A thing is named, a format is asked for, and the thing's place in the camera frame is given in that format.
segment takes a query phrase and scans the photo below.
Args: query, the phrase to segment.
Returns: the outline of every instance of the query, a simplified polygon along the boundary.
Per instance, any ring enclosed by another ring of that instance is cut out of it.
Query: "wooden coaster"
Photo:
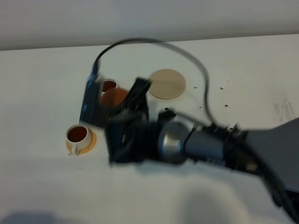
[[[97,142],[97,136],[96,136],[96,134],[90,128],[88,130],[89,130],[90,134],[92,134],[92,142],[86,148],[81,149],[79,151],[79,155],[88,153],[90,150],[93,149],[93,147],[95,146],[95,143]],[[67,149],[70,152],[69,155],[72,155],[72,153],[71,153],[71,145],[67,141],[66,141],[66,147],[67,147]]]
[[[152,85],[149,92],[160,99],[173,99],[181,95],[186,88],[184,76],[172,69],[155,71],[149,79]]]

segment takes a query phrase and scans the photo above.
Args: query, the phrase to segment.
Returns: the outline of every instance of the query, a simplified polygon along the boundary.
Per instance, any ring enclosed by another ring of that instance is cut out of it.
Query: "cup handle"
[[[73,155],[79,155],[79,150],[78,150],[78,146],[77,146],[77,145],[73,145],[73,146],[71,147],[71,153],[72,153]]]

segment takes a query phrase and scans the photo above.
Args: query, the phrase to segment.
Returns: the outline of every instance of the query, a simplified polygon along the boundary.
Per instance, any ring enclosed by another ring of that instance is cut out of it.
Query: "white cup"
[[[115,88],[118,88],[119,85],[117,84],[117,82],[114,80],[114,79],[111,79],[111,78],[105,78],[103,80],[103,87],[102,87],[102,95],[106,92],[106,91],[103,91],[104,90],[104,87],[105,87],[105,82],[113,82],[115,84],[115,87],[114,88],[111,88],[111,89],[115,89]]]
[[[66,132],[66,140],[71,146],[71,153],[79,155],[80,150],[92,142],[92,135],[84,125],[73,125]]]

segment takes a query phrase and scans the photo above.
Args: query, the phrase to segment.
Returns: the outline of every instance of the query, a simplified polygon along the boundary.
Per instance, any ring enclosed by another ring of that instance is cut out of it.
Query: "white wall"
[[[1,0],[0,49],[296,33],[299,0]]]

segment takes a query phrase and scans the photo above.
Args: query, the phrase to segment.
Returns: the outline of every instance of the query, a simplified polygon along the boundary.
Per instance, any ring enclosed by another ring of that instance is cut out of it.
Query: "white table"
[[[208,68],[222,124],[268,128],[299,115],[299,35],[174,44]],[[104,48],[0,52],[0,224],[292,223],[250,175],[192,163],[110,167],[102,130],[91,152],[68,156],[65,132],[78,123],[86,78]],[[173,100],[148,94],[150,116],[180,107],[207,121],[203,78],[180,55],[123,45],[105,54],[101,71],[129,89],[136,76],[162,68],[181,72],[187,88]]]

